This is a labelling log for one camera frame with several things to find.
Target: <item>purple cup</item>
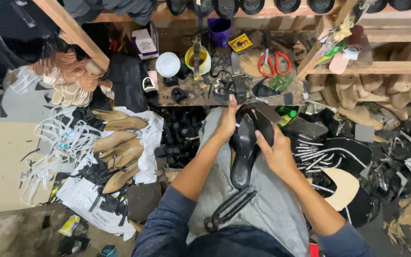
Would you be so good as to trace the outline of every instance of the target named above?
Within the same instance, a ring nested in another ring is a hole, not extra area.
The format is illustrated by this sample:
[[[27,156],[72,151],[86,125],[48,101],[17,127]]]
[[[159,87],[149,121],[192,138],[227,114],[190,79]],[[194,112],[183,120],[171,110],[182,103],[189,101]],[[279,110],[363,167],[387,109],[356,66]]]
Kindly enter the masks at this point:
[[[227,47],[229,35],[231,34],[231,20],[210,18],[207,19],[207,25],[209,26],[212,44],[216,47]]]

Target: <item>green bottle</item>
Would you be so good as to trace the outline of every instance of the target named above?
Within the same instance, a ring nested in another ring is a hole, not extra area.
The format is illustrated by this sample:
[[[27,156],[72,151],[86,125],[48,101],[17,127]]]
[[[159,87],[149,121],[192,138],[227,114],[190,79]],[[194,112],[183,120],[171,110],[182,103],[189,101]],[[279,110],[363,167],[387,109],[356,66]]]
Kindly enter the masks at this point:
[[[282,129],[282,127],[286,126],[288,124],[288,122],[290,120],[292,120],[294,117],[297,116],[297,112],[296,111],[290,111],[289,113],[285,114],[282,116],[282,121],[279,122],[278,126],[280,129]]]

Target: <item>gray pants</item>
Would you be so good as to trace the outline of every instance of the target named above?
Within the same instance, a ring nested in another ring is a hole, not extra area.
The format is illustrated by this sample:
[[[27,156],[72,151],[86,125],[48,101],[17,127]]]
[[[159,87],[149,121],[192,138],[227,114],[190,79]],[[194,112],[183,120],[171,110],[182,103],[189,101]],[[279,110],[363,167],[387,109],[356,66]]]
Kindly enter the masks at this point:
[[[201,149],[220,124],[225,108],[211,109],[199,132]],[[231,184],[231,149],[224,144],[204,184],[198,204],[188,223],[191,235],[205,233],[204,219],[237,192]],[[221,225],[249,225],[271,234],[296,257],[309,255],[309,235],[299,203],[291,190],[274,174],[258,154],[252,169],[251,190],[258,193],[231,220]]]

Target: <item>navy blue sleeve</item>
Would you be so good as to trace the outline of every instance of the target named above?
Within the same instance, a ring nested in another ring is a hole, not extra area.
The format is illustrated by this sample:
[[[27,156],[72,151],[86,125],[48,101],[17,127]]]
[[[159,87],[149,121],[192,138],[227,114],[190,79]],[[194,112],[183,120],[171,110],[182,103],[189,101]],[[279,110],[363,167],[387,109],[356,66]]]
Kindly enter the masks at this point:
[[[169,186],[148,216],[131,256],[185,256],[188,221],[195,207],[195,201]]]
[[[328,257],[372,257],[369,245],[348,222],[335,234],[320,237],[320,246]]]

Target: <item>hand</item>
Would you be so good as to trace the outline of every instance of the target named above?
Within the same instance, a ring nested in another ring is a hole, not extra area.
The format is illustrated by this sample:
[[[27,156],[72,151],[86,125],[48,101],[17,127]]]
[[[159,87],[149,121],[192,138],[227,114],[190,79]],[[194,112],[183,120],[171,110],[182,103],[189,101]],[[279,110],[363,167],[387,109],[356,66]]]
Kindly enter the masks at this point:
[[[237,105],[236,97],[229,94],[229,106],[221,118],[220,126],[216,129],[214,136],[228,142],[236,129],[236,113],[242,104]]]
[[[272,147],[268,145],[259,130],[255,132],[256,140],[269,168],[286,182],[287,179],[292,177],[293,172],[299,172],[299,170],[291,152],[291,140],[282,134],[277,124],[273,124],[272,128],[274,129],[274,144]]]

